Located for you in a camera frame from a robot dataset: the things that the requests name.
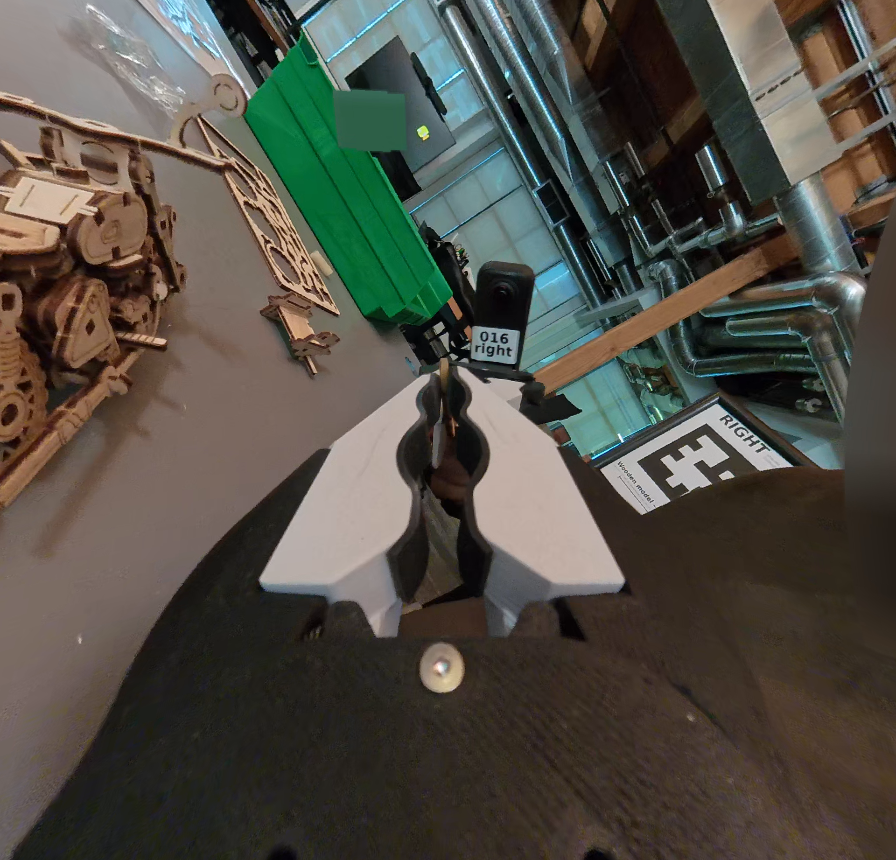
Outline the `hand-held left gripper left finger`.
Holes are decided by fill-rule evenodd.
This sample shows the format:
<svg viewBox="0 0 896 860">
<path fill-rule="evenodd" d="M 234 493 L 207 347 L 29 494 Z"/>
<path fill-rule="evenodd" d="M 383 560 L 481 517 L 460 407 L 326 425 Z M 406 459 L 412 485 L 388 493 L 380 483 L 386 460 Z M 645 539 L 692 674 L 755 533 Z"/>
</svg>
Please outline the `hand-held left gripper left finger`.
<svg viewBox="0 0 896 860">
<path fill-rule="evenodd" d="M 356 603 L 376 636 L 395 637 L 427 571 L 422 495 L 441 411 L 439 377 L 422 375 L 336 440 L 261 587 Z"/>
</svg>

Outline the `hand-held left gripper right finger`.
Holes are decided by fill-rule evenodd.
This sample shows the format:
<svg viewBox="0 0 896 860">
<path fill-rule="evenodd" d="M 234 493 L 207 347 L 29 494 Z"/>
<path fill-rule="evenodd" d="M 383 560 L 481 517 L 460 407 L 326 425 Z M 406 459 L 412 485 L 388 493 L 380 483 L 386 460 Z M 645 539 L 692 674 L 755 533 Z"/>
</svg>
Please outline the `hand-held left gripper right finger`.
<svg viewBox="0 0 896 860">
<path fill-rule="evenodd" d="M 625 577 L 559 447 L 473 373 L 450 373 L 454 455 L 467 474 L 458 559 L 489 635 L 524 608 L 617 594 Z"/>
</svg>

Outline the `wooden spoked gear wheel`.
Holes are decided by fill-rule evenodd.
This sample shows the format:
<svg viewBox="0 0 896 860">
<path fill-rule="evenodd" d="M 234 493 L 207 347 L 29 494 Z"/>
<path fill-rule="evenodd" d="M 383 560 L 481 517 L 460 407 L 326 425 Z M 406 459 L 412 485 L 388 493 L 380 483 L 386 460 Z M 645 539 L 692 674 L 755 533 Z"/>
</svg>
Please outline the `wooden spoked gear wheel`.
<svg viewBox="0 0 896 860">
<path fill-rule="evenodd" d="M 456 436 L 456 421 L 450 408 L 449 388 L 451 382 L 451 362 L 449 357 L 443 357 L 438 367 L 440 382 L 440 418 L 442 433 L 445 440 L 454 440 Z"/>
</svg>

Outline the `grey desk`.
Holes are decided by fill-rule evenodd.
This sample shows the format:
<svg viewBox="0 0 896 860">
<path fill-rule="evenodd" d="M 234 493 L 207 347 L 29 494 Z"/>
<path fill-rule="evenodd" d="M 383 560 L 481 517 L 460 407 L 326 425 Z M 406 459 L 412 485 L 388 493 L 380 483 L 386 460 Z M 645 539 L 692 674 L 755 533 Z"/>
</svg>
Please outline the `grey desk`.
<svg viewBox="0 0 896 860">
<path fill-rule="evenodd" d="M 217 174 L 151 155 L 187 269 L 164 353 L 2 511 L 1 850 L 82 758 L 151 627 L 196 564 L 316 450 L 412 379 L 396 327 L 336 277 L 341 339 L 316 377 L 260 316 L 280 290 Z"/>
</svg>

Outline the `person's right hand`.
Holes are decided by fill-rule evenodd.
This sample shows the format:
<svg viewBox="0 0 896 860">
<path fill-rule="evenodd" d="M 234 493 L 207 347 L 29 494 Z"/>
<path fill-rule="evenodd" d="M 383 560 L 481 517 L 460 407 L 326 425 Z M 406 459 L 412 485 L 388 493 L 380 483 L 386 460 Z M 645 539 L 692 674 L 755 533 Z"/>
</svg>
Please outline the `person's right hand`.
<svg viewBox="0 0 896 860">
<path fill-rule="evenodd" d="M 469 485 L 469 473 L 455 456 L 445 456 L 441 465 L 431 468 L 428 486 L 443 510 L 452 518 L 463 517 L 464 500 Z"/>
</svg>

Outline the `framed black-white marker sign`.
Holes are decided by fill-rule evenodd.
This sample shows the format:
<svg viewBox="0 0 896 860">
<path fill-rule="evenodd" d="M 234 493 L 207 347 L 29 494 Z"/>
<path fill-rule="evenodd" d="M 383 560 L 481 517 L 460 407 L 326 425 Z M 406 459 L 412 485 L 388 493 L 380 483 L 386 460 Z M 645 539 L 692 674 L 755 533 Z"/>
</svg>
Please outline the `framed black-white marker sign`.
<svg viewBox="0 0 896 860">
<path fill-rule="evenodd" d="M 641 515 L 741 476 L 815 466 L 722 392 L 642 429 L 592 463 Z"/>
</svg>

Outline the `wooden beam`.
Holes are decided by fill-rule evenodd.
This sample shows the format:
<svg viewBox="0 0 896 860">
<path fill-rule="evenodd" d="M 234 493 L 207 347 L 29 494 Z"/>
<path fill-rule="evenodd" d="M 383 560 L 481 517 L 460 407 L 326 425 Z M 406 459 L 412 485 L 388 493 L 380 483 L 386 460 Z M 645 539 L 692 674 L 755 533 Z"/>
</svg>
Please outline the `wooden beam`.
<svg viewBox="0 0 896 860">
<path fill-rule="evenodd" d="M 799 252 L 787 236 L 768 241 L 736 257 L 718 270 L 673 293 L 669 298 L 611 328 L 596 339 L 543 366 L 534 374 L 547 392 L 555 392 L 597 370 L 660 332 L 748 287 L 782 266 L 797 261 Z"/>
</svg>

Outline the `green plastic bin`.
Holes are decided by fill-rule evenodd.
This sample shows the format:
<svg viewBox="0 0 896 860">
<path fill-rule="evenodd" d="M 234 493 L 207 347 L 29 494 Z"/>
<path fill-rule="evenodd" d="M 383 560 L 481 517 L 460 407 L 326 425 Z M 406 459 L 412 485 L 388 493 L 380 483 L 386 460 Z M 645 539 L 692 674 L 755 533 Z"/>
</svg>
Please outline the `green plastic bin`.
<svg viewBox="0 0 896 860">
<path fill-rule="evenodd" d="M 333 93 L 300 29 L 245 120 L 364 317 L 422 325 L 451 289 L 376 159 L 339 147 Z"/>
</svg>

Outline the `person's brown sweater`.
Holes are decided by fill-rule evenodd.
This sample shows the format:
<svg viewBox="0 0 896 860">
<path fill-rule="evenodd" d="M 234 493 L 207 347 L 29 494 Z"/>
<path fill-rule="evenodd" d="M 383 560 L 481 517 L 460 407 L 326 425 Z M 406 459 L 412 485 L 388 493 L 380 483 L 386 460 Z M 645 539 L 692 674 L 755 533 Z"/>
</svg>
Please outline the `person's brown sweater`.
<svg viewBox="0 0 896 860">
<path fill-rule="evenodd" d="M 673 683 L 863 858 L 894 858 L 894 658 L 860 623 L 843 481 L 761 472 L 640 515 L 597 475 L 595 515 Z"/>
</svg>

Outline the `silver pipe bundle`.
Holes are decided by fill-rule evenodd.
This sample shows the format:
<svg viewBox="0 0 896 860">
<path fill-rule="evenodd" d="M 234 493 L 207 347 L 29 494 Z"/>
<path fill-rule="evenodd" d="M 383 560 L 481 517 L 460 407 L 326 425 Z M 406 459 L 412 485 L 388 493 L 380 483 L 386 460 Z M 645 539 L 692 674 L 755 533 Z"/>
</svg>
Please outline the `silver pipe bundle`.
<svg viewBox="0 0 896 860">
<path fill-rule="evenodd" d="M 652 193 L 641 160 L 630 144 L 620 160 L 603 163 L 623 221 L 649 257 L 667 251 L 678 261 L 695 250 L 710 250 L 727 241 L 754 239 L 781 225 L 794 243 L 805 275 L 794 280 L 745 287 L 698 312 L 723 321 L 722 329 L 737 347 L 749 340 L 776 348 L 784 339 L 798 340 L 818 373 L 834 415 L 845 418 L 847 385 L 857 329 L 867 292 L 848 234 L 830 202 L 820 174 L 811 175 L 775 198 L 777 214 L 748 222 L 728 195 L 728 179 L 711 145 L 698 154 L 711 197 L 721 200 L 722 221 L 703 229 L 700 220 L 675 230 Z"/>
</svg>

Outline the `wooden motorcycle model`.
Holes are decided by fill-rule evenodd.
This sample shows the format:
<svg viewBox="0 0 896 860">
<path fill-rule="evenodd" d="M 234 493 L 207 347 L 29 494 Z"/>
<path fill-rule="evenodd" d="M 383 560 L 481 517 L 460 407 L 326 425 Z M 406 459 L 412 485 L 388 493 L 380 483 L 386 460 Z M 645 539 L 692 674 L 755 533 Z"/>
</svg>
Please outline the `wooden motorcycle model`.
<svg viewBox="0 0 896 860">
<path fill-rule="evenodd" d="M 2 93 L 3 113 L 40 124 L 39 153 L 2 141 L 2 508 L 73 440 L 96 409 L 132 384 L 144 351 L 163 352 L 164 305 L 185 286 L 175 210 L 161 202 L 150 152 L 220 174 L 227 160 L 185 146 L 207 111 L 241 116 L 236 77 L 210 77 L 206 96 L 155 140 Z"/>
</svg>

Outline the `clear plastic sleeve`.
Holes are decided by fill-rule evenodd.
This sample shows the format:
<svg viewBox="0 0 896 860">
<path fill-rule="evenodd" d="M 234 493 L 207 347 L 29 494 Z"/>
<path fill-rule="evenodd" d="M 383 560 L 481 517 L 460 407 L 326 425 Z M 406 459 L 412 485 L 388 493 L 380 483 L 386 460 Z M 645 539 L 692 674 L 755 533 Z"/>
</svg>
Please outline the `clear plastic sleeve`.
<svg viewBox="0 0 896 860">
<path fill-rule="evenodd" d="M 136 0 L 209 76 L 229 74 L 245 89 L 194 0 Z"/>
</svg>

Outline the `crumpled clear plastic bag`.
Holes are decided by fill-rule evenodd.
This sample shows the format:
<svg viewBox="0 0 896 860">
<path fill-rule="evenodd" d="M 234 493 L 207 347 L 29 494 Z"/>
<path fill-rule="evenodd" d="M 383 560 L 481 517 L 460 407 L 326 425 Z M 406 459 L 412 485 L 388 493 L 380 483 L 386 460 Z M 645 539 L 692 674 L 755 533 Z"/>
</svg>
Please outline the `crumpled clear plastic bag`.
<svg viewBox="0 0 896 860">
<path fill-rule="evenodd" d="M 130 98 L 152 108 L 169 125 L 174 122 L 186 95 L 141 37 L 91 4 L 60 34 L 82 57 L 113 77 Z"/>
</svg>

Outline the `small wooden ribbed frame assembly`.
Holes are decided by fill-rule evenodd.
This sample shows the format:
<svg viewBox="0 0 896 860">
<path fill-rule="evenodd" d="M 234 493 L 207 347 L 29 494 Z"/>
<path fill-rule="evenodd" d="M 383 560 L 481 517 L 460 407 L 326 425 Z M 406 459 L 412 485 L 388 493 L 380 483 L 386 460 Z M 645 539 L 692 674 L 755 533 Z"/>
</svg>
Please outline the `small wooden ribbed frame assembly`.
<svg viewBox="0 0 896 860">
<path fill-rule="evenodd" d="M 312 312 L 312 306 L 290 293 L 269 295 L 261 315 L 278 327 L 290 357 L 315 377 L 316 358 L 330 355 L 340 337 L 330 331 L 315 331 L 310 321 Z"/>
</svg>

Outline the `silver spiral air duct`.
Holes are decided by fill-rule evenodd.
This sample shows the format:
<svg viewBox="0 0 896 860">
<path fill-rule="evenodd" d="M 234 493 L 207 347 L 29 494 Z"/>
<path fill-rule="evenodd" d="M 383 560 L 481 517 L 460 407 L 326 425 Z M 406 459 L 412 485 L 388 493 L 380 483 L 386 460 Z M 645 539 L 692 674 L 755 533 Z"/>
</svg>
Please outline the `silver spiral air duct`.
<svg viewBox="0 0 896 860">
<path fill-rule="evenodd" d="M 610 132 L 549 0 L 463 0 L 570 195 L 614 286 L 639 291 L 633 247 L 602 163 Z"/>
</svg>

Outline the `rectangular metal air duct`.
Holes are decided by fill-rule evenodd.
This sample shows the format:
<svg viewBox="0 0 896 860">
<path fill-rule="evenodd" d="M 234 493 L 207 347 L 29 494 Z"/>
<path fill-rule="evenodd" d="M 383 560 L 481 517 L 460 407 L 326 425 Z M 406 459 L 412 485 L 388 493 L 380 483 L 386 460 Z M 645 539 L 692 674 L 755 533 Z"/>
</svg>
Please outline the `rectangular metal air duct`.
<svg viewBox="0 0 896 860">
<path fill-rule="evenodd" d="M 791 36 L 834 0 L 655 0 L 750 204 L 788 192 L 823 171 L 894 115 L 837 140 L 823 109 L 882 56 L 874 49 L 814 85 Z"/>
</svg>

